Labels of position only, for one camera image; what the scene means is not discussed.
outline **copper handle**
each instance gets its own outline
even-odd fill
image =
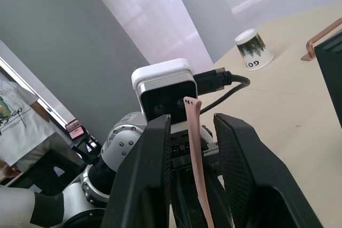
[[[325,35],[327,35],[328,33],[330,33],[331,31],[333,31],[334,29],[336,29],[338,26],[340,26],[342,24],[342,18],[339,18],[337,21],[335,21],[334,23],[332,23],[331,25],[327,26],[327,28],[325,28],[324,30],[322,30],[320,33],[318,33],[316,36],[314,36],[313,38],[311,38],[308,43],[306,43],[306,50],[308,51],[308,53],[306,55],[304,55],[302,58],[300,58],[303,61],[311,61],[313,59],[315,59],[316,54],[314,51],[314,44],[320,40],[322,37],[324,37]]]

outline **cable connector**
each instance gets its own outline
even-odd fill
[[[197,84],[197,94],[201,96],[224,89],[225,85],[231,85],[231,76],[232,74],[226,72],[225,68],[214,69],[193,76]]]

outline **paper cup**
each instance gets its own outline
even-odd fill
[[[260,69],[268,65],[273,59],[273,55],[267,50],[255,29],[242,32],[236,37],[235,43],[244,58],[247,70]]]

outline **table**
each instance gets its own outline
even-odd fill
[[[342,129],[317,59],[300,58],[306,42],[340,17],[337,3],[261,25],[257,29],[274,60],[249,72],[232,48],[213,68],[246,76],[251,85],[201,116],[213,132],[214,113],[252,125],[287,165],[324,227],[342,227]],[[203,107],[226,91],[199,97]]]

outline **black rubber cover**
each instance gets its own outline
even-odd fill
[[[94,161],[89,170],[89,179],[92,185],[107,195],[111,194],[115,175],[116,172],[107,166],[101,156]]]
[[[41,227],[52,227],[63,221],[64,198],[60,193],[56,196],[34,194],[35,205],[30,220],[31,224]]]

